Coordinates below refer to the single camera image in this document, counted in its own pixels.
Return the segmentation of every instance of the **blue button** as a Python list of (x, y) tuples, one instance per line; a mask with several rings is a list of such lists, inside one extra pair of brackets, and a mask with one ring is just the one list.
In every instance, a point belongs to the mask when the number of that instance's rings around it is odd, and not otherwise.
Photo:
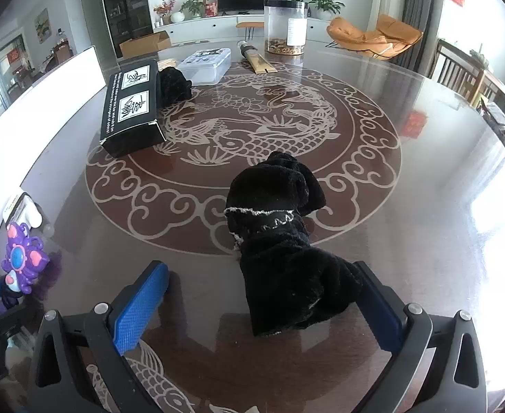
[(18, 246), (15, 247), (11, 252), (9, 260), (12, 263), (12, 267), (19, 270), (25, 261), (25, 254), (23, 253), (23, 250), (21, 250)]

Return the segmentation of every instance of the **black box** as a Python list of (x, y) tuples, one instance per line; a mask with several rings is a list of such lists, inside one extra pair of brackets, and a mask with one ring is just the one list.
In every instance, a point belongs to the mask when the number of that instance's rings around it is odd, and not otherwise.
[(100, 144), (113, 157), (166, 141), (157, 120), (157, 61), (143, 60), (111, 75)]

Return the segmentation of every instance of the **screw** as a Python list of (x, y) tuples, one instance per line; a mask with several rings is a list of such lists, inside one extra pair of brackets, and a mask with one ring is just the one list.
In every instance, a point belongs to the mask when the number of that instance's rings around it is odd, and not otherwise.
[(55, 317), (57, 317), (58, 313), (55, 310), (48, 310), (44, 315), (44, 318), (47, 321), (52, 321)]
[(465, 321), (471, 321), (471, 314), (468, 313), (466, 310), (460, 310), (459, 316), (461, 317), (461, 319)]
[(107, 303), (99, 303), (95, 305), (94, 312), (98, 315), (102, 315), (109, 310), (109, 305)]
[(411, 303), (408, 305), (408, 310), (414, 315), (419, 315), (422, 313), (423, 308), (417, 303)]

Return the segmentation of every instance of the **cardboard box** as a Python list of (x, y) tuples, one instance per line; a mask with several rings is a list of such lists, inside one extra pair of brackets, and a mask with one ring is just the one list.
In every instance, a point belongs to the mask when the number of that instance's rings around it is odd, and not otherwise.
[(141, 56), (143, 54), (156, 53), (166, 48), (170, 48), (171, 38), (166, 31), (146, 35), (138, 39), (130, 39), (120, 44), (122, 56), (125, 59)]
[(138, 61), (111, 75), (100, 144), (120, 157), (166, 141), (157, 119), (157, 61)]

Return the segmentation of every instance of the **orange chair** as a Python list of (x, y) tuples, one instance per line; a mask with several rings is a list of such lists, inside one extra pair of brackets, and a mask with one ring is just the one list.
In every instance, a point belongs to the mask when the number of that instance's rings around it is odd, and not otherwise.
[(329, 36), (342, 48), (367, 57), (388, 60), (415, 45), (423, 33), (409, 24), (381, 14), (374, 31), (363, 32), (342, 17), (333, 19)]

